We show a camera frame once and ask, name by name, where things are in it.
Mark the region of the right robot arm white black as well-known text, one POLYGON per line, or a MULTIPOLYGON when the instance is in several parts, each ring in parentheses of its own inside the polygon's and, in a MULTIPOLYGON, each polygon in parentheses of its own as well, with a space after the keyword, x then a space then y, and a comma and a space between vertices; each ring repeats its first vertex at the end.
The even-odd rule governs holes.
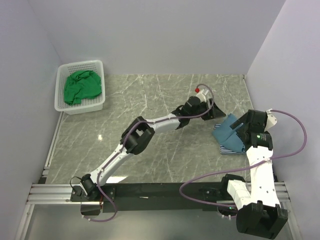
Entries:
POLYGON ((230 126, 244 143, 251 188, 232 174, 226 174, 219 187, 222 198, 234 200, 237 231, 269 240, 275 239, 288 221, 288 212, 277 197, 271 160, 274 147, 268 129, 276 122, 271 113, 250 109, 230 126))

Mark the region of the blue white striped tank top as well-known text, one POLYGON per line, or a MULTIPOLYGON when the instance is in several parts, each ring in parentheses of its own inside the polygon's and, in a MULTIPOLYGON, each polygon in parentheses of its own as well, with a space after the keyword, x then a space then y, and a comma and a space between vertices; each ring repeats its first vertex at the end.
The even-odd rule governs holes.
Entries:
POLYGON ((223 145, 219 145, 219 152, 221 155, 242 155, 246 153, 246 149, 244 145, 228 145, 227 147, 223 145))

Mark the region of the teal tank top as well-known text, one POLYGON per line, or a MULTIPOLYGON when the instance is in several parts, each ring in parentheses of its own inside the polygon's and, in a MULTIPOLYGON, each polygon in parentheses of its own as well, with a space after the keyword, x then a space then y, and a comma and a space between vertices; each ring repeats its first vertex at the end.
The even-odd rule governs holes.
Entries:
POLYGON ((230 125, 236 120, 237 118, 230 113, 222 123, 214 125, 212 135, 219 145, 223 145, 226 148, 228 146, 244 145, 238 137, 236 130, 230 128, 230 125))

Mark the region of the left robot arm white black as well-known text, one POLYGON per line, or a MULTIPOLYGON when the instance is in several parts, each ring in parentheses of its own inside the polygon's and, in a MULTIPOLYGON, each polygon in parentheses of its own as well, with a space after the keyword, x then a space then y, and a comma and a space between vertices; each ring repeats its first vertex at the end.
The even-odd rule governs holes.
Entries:
POLYGON ((119 145, 112 154, 91 173, 79 177, 80 187, 72 186, 72 195, 83 195, 94 201, 102 193, 100 189, 107 179, 129 158, 141 154, 155 134, 172 132, 187 126, 191 119, 204 121, 225 117, 226 114, 214 103, 212 98, 201 100, 190 97, 185 104, 178 106, 166 116, 145 119, 137 117, 122 133, 119 145))

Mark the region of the green tank top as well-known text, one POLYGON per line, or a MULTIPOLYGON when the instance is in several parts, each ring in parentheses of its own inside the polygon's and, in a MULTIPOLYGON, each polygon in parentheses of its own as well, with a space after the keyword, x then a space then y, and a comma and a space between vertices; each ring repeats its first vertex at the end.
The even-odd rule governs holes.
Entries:
POLYGON ((102 93, 101 77, 92 70, 79 70, 66 78, 63 90, 64 102, 81 104, 83 99, 94 99, 102 93))

